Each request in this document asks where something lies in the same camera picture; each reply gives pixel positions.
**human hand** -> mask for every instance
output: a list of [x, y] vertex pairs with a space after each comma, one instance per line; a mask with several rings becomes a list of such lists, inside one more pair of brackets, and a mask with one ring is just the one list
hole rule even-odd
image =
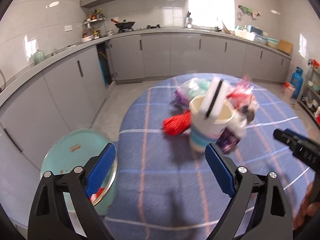
[[293, 230], [296, 230], [297, 228], [303, 225], [305, 216], [313, 217], [316, 214], [318, 208], [320, 207], [320, 202], [314, 202], [311, 204], [309, 203], [309, 197], [312, 193], [312, 187], [313, 182], [311, 182], [307, 187], [307, 193], [301, 202], [297, 216], [293, 220]]

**wall outlet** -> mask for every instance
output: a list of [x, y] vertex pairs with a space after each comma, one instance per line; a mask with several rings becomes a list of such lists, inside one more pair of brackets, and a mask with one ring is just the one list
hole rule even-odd
[[66, 26], [64, 27], [64, 31], [65, 31], [65, 32], [72, 31], [72, 25], [66, 25]]

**round table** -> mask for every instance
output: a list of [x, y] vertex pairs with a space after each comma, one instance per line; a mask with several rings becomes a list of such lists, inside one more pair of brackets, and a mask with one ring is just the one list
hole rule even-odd
[[[240, 80], [216, 74], [232, 85]], [[129, 108], [118, 142], [117, 195], [104, 218], [116, 240], [204, 240], [217, 224], [230, 198], [222, 193], [204, 154], [190, 149], [188, 133], [169, 136], [162, 121], [182, 111], [173, 93], [183, 82], [212, 73], [187, 74], [159, 82]], [[302, 122], [285, 102], [256, 85], [253, 93], [260, 107], [247, 135], [229, 157], [252, 173], [280, 175], [295, 214], [314, 173], [273, 139], [276, 128], [290, 128], [307, 135]], [[250, 200], [237, 234], [243, 233], [254, 206]]]

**blue gas cylinder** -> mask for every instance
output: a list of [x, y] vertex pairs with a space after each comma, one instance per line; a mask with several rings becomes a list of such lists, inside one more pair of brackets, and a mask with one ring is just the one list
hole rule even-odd
[[292, 74], [292, 78], [290, 81], [290, 84], [294, 85], [296, 90], [294, 91], [292, 98], [297, 99], [300, 89], [302, 87], [303, 83], [303, 77], [302, 77], [303, 70], [299, 67], [297, 67], [295, 73]]

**white brush with black stripe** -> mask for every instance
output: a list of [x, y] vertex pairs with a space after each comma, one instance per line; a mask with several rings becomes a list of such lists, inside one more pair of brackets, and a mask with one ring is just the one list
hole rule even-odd
[[219, 117], [229, 87], [230, 83], [227, 80], [219, 79], [216, 76], [213, 77], [200, 106], [200, 113], [206, 119], [217, 119]]

